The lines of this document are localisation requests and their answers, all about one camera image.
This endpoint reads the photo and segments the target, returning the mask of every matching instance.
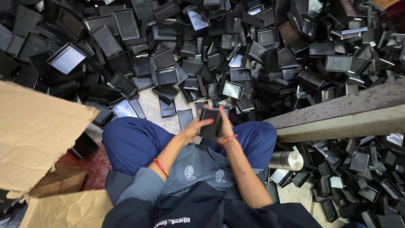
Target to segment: tattoo on arm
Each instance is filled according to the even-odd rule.
[[[246,175],[246,173],[243,171],[242,167],[239,166],[239,172],[243,175]]]

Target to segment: red floor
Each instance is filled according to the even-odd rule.
[[[88,172],[82,191],[104,189],[105,178],[111,170],[110,160],[104,146],[99,143],[99,148],[87,159],[78,159],[70,151],[63,155],[57,163],[79,167]]]

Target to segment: tiled floor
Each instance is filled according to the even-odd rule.
[[[139,93],[139,95],[139,103],[143,108],[143,111],[148,120],[163,127],[170,133],[178,134],[180,132],[178,116],[161,118],[159,98],[155,93],[152,92],[151,89],[142,91]],[[192,109],[193,116],[197,116],[195,105],[193,103],[187,104],[181,92],[175,98],[175,105],[177,111]],[[90,125],[87,128],[86,132],[89,134],[90,137],[93,138],[94,141],[102,145],[101,129],[94,125]],[[200,138],[196,138],[194,140],[195,143],[199,143],[199,141],[201,141]],[[89,159],[80,160],[75,158],[70,152],[68,152],[59,160],[59,162],[71,166],[80,167],[89,172],[89,175],[85,180],[83,190],[103,189],[105,176],[108,170],[111,169],[110,162],[103,146],[101,146]],[[282,203],[301,203],[308,211],[312,211],[312,215],[314,216],[314,218],[324,228],[339,228],[345,225],[348,222],[347,219],[338,219],[332,224],[326,221],[320,204],[312,202],[311,188],[312,184],[309,184],[308,182],[305,183],[301,188],[297,188],[294,184],[289,184],[283,189],[279,187],[278,192],[280,201]]]

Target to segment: concrete floor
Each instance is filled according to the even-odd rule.
[[[147,89],[139,92],[139,103],[145,113],[146,119],[166,129],[168,132],[178,134],[180,132],[180,124],[178,116],[170,116],[162,118],[160,114],[160,105],[158,96],[152,92],[151,89]],[[193,103],[188,104],[181,92],[175,97],[176,110],[192,109],[194,118],[197,117],[195,105]],[[101,142],[102,130],[95,125],[90,125],[86,133],[93,138],[96,142]],[[200,137],[194,139],[195,143],[201,141]],[[348,223],[347,219],[339,218],[333,223],[326,221],[322,208],[319,203],[312,201],[312,184],[306,182],[301,188],[296,187],[293,183],[285,186],[284,188],[278,187],[279,197],[281,203],[286,202],[299,202],[301,203],[321,224],[324,228],[340,228]]]

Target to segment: woman's left hand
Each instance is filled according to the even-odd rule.
[[[213,119],[200,121],[199,118],[196,118],[177,136],[184,140],[184,145],[187,145],[194,137],[196,137],[196,134],[201,127],[210,125],[213,121]]]

